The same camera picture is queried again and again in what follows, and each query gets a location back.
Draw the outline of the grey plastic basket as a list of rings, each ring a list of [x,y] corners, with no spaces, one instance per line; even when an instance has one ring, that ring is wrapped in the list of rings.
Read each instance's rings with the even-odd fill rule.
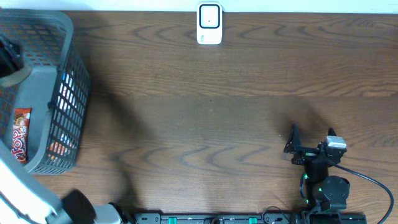
[[[30,109],[27,172],[73,169],[91,78],[73,44],[71,19],[58,11],[1,10],[1,147],[12,151],[18,109]]]

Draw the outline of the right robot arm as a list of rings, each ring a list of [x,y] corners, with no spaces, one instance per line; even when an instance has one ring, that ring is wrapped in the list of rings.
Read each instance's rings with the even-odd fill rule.
[[[341,212],[347,208],[350,183],[345,178],[330,175],[329,168],[340,163],[347,152],[345,140],[330,128],[325,140],[319,142],[317,147],[305,147],[297,125],[293,124],[284,152],[293,155],[292,164],[304,166],[300,194],[308,205],[292,215],[290,222],[341,223]]]

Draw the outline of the red Top chocolate bar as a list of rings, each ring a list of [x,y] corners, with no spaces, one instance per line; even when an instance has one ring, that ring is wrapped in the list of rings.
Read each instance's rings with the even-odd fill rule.
[[[14,112],[12,130],[12,155],[21,163],[27,163],[27,140],[31,108],[17,108]]]

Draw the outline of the white barcode scanner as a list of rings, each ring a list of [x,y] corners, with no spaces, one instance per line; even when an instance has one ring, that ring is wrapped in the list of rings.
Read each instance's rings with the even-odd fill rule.
[[[197,7],[197,42],[218,45],[223,37],[223,8],[218,2],[201,2]]]

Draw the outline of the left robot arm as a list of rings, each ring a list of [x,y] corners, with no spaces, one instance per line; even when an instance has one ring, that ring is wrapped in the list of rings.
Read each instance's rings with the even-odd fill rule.
[[[116,204],[92,205],[77,189],[59,198],[1,143],[1,221],[5,223],[135,223]]]

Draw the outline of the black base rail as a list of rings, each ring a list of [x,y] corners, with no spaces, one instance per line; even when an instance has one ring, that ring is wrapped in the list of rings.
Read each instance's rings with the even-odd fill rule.
[[[264,215],[161,215],[159,213],[137,213],[137,224],[367,224],[364,215],[310,215],[270,212]]]

